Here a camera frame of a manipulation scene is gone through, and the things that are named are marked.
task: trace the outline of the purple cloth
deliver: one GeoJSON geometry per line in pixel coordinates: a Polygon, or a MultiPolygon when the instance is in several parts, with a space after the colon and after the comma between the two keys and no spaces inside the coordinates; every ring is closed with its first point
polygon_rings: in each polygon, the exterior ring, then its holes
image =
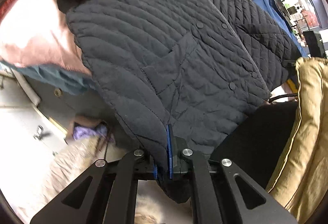
{"type": "Polygon", "coordinates": [[[73,132],[74,140],[79,140],[81,138],[91,137],[91,136],[107,136],[107,127],[103,124],[99,124],[96,128],[91,129],[83,126],[76,126],[73,132]]]}

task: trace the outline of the quilted jacket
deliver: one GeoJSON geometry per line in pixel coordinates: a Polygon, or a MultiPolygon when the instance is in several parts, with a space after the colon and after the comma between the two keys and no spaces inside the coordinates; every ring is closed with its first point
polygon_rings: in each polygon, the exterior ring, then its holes
{"type": "Polygon", "coordinates": [[[300,53],[249,0],[57,0],[102,97],[168,168],[166,128],[209,156],[300,53]]]}

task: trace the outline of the silver screw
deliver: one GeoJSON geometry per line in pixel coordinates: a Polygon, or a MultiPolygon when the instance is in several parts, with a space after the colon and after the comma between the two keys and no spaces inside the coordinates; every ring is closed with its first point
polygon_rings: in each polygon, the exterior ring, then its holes
{"type": "Polygon", "coordinates": [[[183,149],[183,150],[182,150],[182,153],[183,153],[184,155],[186,155],[186,156],[190,156],[190,155],[192,155],[192,150],[186,148],[186,149],[183,149]]]}
{"type": "Polygon", "coordinates": [[[96,167],[101,168],[101,167],[103,167],[104,165],[106,165],[106,161],[105,161],[105,160],[103,160],[103,159],[98,159],[98,160],[96,161],[96,167]]]}
{"type": "Polygon", "coordinates": [[[221,163],[222,163],[222,165],[224,165],[225,167],[230,167],[231,164],[232,164],[231,160],[230,160],[230,159],[227,159],[227,158],[223,159],[223,160],[221,161],[221,163]]]}
{"type": "Polygon", "coordinates": [[[135,156],[142,156],[143,155],[143,151],[141,149],[137,149],[133,153],[134,153],[135,156]]]}

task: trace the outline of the jacket pocket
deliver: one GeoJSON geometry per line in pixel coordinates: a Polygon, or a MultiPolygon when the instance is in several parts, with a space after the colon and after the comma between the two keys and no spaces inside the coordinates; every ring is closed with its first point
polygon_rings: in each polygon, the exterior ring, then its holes
{"type": "Polygon", "coordinates": [[[191,33],[184,35],[166,56],[142,70],[157,94],[174,83],[185,60],[197,48],[198,42],[191,33]]]}

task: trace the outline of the black metal bracket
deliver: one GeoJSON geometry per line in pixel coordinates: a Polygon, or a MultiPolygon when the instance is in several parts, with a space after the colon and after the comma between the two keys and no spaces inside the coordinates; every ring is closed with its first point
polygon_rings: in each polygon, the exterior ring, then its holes
{"type": "MultiPolygon", "coordinates": [[[[231,160],[206,160],[171,135],[173,180],[187,179],[196,224],[296,224],[294,217],[231,160]]],[[[133,224],[138,180],[155,180],[143,150],[97,160],[31,224],[133,224]]]]}

